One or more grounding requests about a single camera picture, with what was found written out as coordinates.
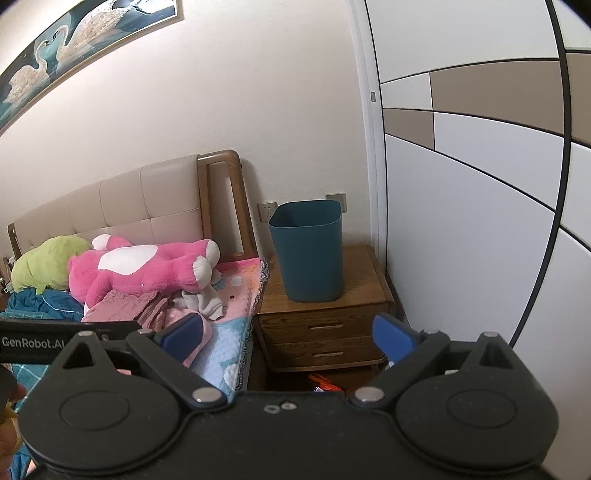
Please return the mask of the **person left hand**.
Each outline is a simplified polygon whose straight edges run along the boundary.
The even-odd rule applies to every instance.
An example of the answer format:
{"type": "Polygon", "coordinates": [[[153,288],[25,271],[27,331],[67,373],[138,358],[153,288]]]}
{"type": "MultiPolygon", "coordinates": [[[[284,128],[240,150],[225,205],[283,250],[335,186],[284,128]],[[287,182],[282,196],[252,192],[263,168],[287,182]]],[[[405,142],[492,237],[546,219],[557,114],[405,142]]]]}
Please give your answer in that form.
{"type": "Polygon", "coordinates": [[[9,413],[14,402],[22,400],[26,389],[15,379],[13,374],[1,366],[1,478],[10,479],[9,469],[13,455],[20,442],[17,432],[16,417],[9,413]]]}

